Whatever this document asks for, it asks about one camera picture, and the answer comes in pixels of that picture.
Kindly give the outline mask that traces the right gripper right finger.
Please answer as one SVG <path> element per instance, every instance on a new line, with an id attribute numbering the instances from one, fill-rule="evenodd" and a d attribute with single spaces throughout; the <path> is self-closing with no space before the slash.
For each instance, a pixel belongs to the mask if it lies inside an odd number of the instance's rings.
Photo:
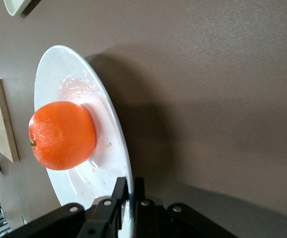
<path id="1" fill-rule="evenodd" d="M 144 178 L 134 183 L 134 238 L 234 238 L 233 233 L 184 203 L 167 209 L 145 195 Z"/>

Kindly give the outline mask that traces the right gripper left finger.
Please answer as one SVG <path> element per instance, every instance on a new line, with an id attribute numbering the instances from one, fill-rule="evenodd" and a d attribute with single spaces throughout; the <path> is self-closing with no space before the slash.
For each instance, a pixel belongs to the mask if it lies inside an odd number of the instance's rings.
<path id="1" fill-rule="evenodd" d="M 89 209 L 66 204 L 9 233 L 10 238 L 116 238 L 122 228 L 128 185 L 116 179 L 110 197 L 101 197 Z"/>

